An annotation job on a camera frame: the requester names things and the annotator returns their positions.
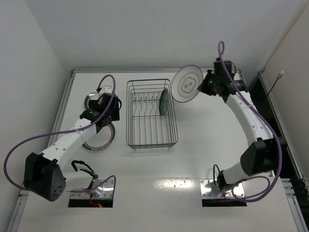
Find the white plate with characters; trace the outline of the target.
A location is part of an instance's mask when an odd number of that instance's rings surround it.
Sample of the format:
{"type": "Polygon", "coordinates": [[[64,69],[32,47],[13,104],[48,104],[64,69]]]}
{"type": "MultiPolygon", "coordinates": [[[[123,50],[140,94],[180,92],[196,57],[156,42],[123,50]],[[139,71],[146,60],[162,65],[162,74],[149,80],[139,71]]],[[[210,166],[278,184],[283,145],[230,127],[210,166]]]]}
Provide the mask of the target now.
{"type": "Polygon", "coordinates": [[[198,93],[202,84],[203,72],[196,65],[181,68],[171,82],[171,94],[175,101],[184,103],[191,101],[198,93]]]}

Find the blue patterned green plate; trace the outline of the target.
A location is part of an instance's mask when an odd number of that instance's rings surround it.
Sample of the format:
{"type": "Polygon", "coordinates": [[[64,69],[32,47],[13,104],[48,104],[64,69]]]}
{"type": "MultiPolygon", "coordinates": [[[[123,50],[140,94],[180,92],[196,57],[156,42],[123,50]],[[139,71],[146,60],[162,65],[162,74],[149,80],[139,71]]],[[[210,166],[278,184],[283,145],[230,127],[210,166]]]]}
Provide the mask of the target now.
{"type": "Polygon", "coordinates": [[[169,91],[165,88],[160,96],[159,100],[159,113],[160,115],[164,115],[169,107],[169,91]]]}

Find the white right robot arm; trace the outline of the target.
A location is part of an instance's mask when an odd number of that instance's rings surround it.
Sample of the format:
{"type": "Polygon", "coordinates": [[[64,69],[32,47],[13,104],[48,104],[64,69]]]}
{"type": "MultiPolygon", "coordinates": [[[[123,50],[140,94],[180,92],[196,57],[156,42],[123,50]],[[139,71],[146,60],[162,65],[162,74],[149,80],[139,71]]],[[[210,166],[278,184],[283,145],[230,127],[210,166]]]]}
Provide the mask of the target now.
{"type": "Polygon", "coordinates": [[[240,161],[218,173],[217,185],[221,190],[253,175],[278,169],[282,165],[282,149],[287,145],[286,140],[278,137],[267,122],[258,116],[244,82],[236,80],[235,84],[238,90],[235,90],[225,74],[208,70],[198,87],[202,93],[223,98],[235,114],[248,142],[248,148],[240,156],[240,161]]]}

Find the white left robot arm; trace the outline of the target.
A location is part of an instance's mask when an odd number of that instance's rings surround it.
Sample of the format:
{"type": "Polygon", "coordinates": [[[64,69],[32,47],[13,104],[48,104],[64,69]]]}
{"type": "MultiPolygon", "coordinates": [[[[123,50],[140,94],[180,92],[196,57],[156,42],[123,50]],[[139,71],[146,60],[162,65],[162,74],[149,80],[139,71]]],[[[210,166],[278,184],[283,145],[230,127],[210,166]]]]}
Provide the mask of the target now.
{"type": "Polygon", "coordinates": [[[84,106],[68,133],[41,153],[26,158],[24,187],[50,202],[65,191],[96,195],[104,184],[89,165],[71,157],[80,147],[100,151],[111,144],[115,137],[113,122],[120,119],[122,103],[111,87],[98,87],[87,96],[84,106]],[[101,146],[89,146],[87,141],[105,127],[111,131],[110,138],[101,146]]]}

